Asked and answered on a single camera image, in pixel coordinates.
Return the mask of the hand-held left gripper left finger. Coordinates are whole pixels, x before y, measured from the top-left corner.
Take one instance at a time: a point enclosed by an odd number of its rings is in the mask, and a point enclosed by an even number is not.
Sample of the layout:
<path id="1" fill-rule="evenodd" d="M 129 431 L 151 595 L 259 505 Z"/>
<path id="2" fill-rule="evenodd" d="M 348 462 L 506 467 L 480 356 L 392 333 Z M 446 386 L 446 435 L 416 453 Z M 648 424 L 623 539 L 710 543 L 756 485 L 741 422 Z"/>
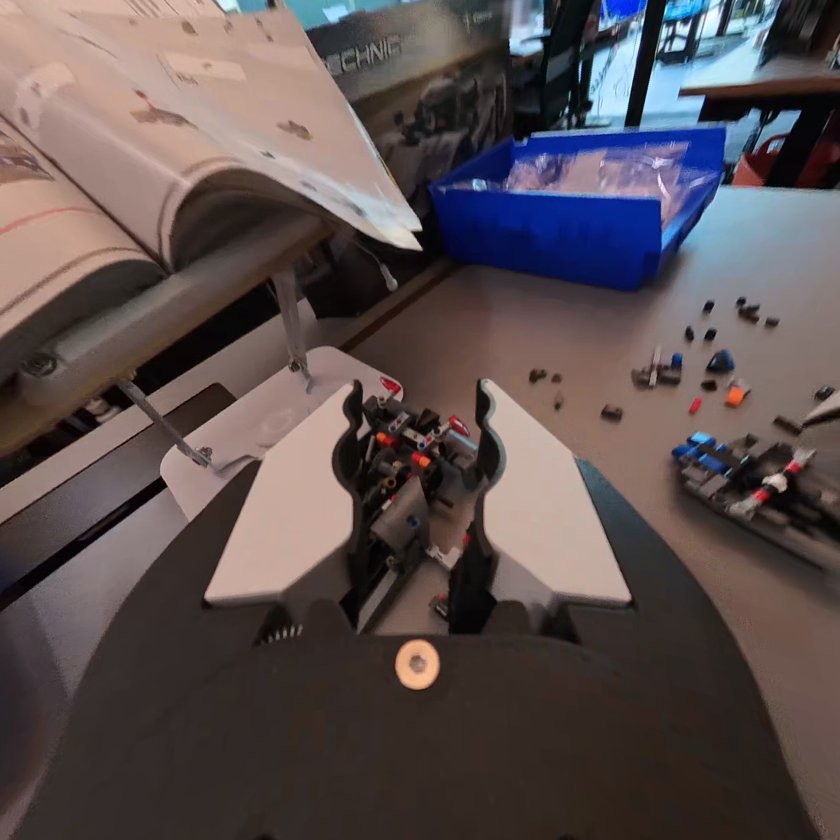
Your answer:
<path id="1" fill-rule="evenodd" d="M 362 385 L 353 381 L 262 459 L 205 590 L 212 607 L 279 604 L 302 617 L 310 604 L 352 589 L 349 552 L 361 535 Z"/>

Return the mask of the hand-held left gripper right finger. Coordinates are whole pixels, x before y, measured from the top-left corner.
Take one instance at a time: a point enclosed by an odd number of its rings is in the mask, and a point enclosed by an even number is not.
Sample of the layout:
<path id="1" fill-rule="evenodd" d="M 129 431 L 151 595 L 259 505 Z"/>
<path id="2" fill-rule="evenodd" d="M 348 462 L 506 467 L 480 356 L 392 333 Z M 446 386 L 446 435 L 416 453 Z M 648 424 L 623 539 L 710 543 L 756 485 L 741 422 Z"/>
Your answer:
<path id="1" fill-rule="evenodd" d="M 564 606 L 624 609 L 632 594 L 573 453 L 499 384 L 476 384 L 476 536 L 489 594 L 540 631 Z"/>

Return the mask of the small black brick assembly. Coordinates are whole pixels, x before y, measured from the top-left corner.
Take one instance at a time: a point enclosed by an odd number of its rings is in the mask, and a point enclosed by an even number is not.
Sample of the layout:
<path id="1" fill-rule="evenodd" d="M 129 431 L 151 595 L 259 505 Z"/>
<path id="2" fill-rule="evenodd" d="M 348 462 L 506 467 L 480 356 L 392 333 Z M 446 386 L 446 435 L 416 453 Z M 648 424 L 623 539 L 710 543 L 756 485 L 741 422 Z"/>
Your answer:
<path id="1" fill-rule="evenodd" d="M 455 546 L 454 548 L 448 550 L 447 552 L 442 551 L 437 545 L 430 544 L 425 549 L 426 556 L 430 559 L 435 561 L 438 565 L 440 565 L 446 572 L 451 573 L 457 562 L 459 561 L 460 557 L 464 552 L 463 546 Z M 445 622 L 448 622 L 448 614 L 449 614 L 449 599 L 448 599 L 448 591 L 439 593 L 435 595 L 431 602 L 429 603 L 430 609 L 442 618 Z"/>

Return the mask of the grey winged brick assembly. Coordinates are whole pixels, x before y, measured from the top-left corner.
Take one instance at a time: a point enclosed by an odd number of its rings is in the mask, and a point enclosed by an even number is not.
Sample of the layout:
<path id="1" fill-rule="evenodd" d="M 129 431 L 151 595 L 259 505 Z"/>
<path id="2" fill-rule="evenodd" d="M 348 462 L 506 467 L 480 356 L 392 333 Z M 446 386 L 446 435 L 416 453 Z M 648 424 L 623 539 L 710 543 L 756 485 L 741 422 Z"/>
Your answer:
<path id="1" fill-rule="evenodd" d="M 694 433 L 671 450 L 683 491 L 739 528 L 838 577 L 838 481 L 801 444 Z"/>

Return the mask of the toy brick car chassis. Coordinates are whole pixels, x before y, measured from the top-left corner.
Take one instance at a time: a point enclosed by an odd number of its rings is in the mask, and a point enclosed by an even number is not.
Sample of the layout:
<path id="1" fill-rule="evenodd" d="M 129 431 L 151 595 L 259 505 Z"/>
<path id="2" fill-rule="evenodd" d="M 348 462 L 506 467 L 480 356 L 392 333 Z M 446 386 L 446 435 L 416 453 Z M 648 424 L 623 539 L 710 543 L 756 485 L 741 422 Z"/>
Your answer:
<path id="1" fill-rule="evenodd" d="M 467 491 L 481 481 L 478 444 L 456 415 L 441 418 L 403 403 L 398 381 L 380 376 L 380 389 L 364 400 L 367 430 L 357 473 L 366 527 L 365 583 L 357 596 L 360 634 L 373 631 L 434 544 L 436 507 L 454 508 L 442 493 L 458 478 Z"/>

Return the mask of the red plastic container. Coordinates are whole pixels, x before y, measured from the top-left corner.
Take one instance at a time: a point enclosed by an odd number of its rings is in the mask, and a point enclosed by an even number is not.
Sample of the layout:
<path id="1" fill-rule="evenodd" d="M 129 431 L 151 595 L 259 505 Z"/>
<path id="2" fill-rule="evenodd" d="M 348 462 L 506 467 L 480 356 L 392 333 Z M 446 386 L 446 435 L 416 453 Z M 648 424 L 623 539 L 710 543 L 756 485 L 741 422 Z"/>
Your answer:
<path id="1" fill-rule="evenodd" d="M 788 133 L 772 135 L 754 151 L 744 152 L 732 175 L 731 186 L 765 186 L 767 178 L 788 137 Z"/>

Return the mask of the white and wood book stand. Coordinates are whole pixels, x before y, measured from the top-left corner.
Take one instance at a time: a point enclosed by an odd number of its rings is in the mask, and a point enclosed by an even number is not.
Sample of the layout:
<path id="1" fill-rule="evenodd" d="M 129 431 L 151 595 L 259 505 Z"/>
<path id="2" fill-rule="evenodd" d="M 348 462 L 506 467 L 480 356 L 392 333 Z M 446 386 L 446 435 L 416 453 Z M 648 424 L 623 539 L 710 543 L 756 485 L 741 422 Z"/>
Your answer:
<path id="1" fill-rule="evenodd" d="M 152 288 L 142 292 L 121 306 L 99 313 L 63 333 L 56 341 L 58 368 L 41 379 L 30 376 L 20 386 L 22 396 L 13 398 L 12 406 L 2 409 L 2 420 L 20 421 L 24 431 L 33 431 L 35 421 L 55 425 L 92 397 L 100 396 L 118 379 L 127 379 L 160 353 L 182 340 L 188 333 L 202 326 L 215 314 L 266 279 L 275 284 L 278 300 L 280 292 L 290 289 L 290 280 L 275 279 L 283 271 L 291 272 L 296 259 L 301 259 L 331 236 L 331 227 L 315 217 L 278 215 L 238 237 L 213 253 L 200 258 L 189 267 L 176 272 Z M 263 406 L 259 417 L 267 417 L 279 410 L 281 397 L 291 399 L 295 405 L 305 402 L 303 396 L 291 396 L 292 385 L 303 382 L 302 371 L 295 373 L 288 368 L 292 362 L 292 337 L 295 347 L 303 348 L 309 340 L 322 338 L 314 321 L 304 319 L 302 326 L 291 325 L 292 305 L 297 305 L 297 293 L 290 292 L 291 302 L 280 302 L 280 316 L 269 320 L 256 331 L 231 344 L 225 350 L 211 355 L 190 371 L 176 377 L 173 382 L 144 397 L 158 413 L 168 413 L 201 391 L 206 385 L 218 382 L 225 385 L 236 397 L 246 400 L 246 408 L 254 402 L 249 393 L 257 390 L 261 405 L 268 403 L 268 386 L 278 386 L 274 408 Z M 245 462 L 243 452 L 255 447 L 256 433 L 249 432 L 248 420 L 243 419 L 246 408 L 240 406 L 238 419 L 225 421 L 229 430 L 216 435 L 216 443 L 205 443 L 214 450 L 221 446 L 223 455 L 231 455 L 234 440 L 246 444 L 246 449 L 234 460 L 218 461 L 217 481 L 235 474 Z M 140 419 L 140 408 L 129 410 L 126 419 L 120 419 L 113 431 L 95 433 L 92 443 L 82 446 L 79 440 L 63 453 L 51 456 L 45 462 L 10 482 L 2 488 L 2 525 L 47 496 L 71 477 L 91 466 L 99 456 L 128 441 L 129 437 L 150 426 L 153 421 Z"/>

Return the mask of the large blue storage bin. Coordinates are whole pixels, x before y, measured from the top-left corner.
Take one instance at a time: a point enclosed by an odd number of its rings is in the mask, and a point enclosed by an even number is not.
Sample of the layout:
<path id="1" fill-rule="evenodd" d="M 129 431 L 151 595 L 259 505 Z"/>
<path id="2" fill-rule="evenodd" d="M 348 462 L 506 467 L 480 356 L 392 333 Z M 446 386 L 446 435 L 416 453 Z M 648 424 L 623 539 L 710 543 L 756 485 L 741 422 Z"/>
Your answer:
<path id="1" fill-rule="evenodd" d="M 636 291 L 672 261 L 717 194 L 726 139 L 723 125 L 701 123 L 677 129 L 543 132 L 506 140 L 432 184 L 444 244 L 464 264 Z M 689 144 L 685 163 L 720 172 L 720 181 L 689 200 L 666 230 L 660 228 L 654 199 L 436 192 L 460 178 L 504 176 L 527 155 L 684 141 Z"/>

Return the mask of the wooden desk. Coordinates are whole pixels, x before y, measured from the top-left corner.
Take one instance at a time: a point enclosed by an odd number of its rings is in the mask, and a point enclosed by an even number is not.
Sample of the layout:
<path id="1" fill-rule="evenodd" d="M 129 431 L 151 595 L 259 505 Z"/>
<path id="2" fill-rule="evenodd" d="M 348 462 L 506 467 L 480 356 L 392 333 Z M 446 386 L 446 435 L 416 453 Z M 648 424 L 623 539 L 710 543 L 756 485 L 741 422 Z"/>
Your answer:
<path id="1" fill-rule="evenodd" d="M 764 64 L 721 60 L 688 76 L 678 96 L 746 99 L 838 92 L 838 69 L 829 69 L 814 59 L 777 56 Z"/>

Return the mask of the pile of clear plastic bags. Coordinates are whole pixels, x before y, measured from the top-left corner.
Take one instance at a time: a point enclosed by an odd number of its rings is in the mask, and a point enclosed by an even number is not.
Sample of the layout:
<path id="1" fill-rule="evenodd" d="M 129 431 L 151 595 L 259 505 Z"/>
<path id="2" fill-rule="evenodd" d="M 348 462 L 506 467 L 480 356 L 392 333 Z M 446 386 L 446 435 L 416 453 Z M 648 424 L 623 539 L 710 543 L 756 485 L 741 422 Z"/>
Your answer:
<path id="1" fill-rule="evenodd" d="M 661 230 L 688 202 L 717 186 L 720 172 L 685 163 L 687 142 L 645 143 L 516 159 L 504 176 L 473 175 L 436 188 L 439 194 L 537 193 L 655 200 Z"/>

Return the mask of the open instruction booklet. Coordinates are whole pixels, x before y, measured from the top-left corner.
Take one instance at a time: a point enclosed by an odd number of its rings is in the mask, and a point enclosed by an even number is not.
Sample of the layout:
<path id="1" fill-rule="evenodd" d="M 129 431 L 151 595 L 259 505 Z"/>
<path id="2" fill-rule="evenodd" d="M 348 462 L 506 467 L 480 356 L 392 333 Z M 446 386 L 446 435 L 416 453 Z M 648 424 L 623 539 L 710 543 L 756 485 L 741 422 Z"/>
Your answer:
<path id="1" fill-rule="evenodd" d="M 2 2 L 2 385 L 59 333 L 283 207 L 422 223 L 285 5 Z"/>

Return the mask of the black office chair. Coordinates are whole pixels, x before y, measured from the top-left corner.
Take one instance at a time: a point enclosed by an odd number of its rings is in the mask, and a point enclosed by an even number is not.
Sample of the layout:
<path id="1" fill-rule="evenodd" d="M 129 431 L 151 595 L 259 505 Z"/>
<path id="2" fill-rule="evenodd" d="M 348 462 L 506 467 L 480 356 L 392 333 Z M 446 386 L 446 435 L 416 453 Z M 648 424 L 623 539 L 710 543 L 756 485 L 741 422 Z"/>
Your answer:
<path id="1" fill-rule="evenodd" d="M 542 38 L 539 63 L 514 70 L 512 133 L 517 140 L 533 133 L 575 129 L 583 119 L 581 53 L 599 25 L 597 2 L 557 2 L 553 24 Z"/>

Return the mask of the dark printed cardboard box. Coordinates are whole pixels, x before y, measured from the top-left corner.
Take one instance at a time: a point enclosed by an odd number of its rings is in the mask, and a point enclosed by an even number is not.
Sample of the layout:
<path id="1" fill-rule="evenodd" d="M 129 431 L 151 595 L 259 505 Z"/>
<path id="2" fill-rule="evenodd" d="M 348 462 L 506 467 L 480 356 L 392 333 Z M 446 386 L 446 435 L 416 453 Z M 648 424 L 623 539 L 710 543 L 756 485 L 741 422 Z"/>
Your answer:
<path id="1" fill-rule="evenodd" d="M 361 315 L 446 248 L 431 186 L 511 134 L 511 2 L 387 2 L 308 30 L 422 229 L 420 251 L 336 234 L 302 295 L 318 320 Z"/>

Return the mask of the black metal post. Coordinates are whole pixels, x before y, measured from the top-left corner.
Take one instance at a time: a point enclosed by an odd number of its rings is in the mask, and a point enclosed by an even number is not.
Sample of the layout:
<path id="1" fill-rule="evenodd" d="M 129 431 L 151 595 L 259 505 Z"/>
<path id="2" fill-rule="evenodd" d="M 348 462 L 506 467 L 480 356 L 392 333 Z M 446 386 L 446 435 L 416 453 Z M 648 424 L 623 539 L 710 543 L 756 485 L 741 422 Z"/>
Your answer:
<path id="1" fill-rule="evenodd" d="M 633 81 L 626 108 L 624 127 L 640 126 L 653 75 L 660 30 L 664 23 L 667 1 L 647 1 L 644 23 L 639 39 Z"/>

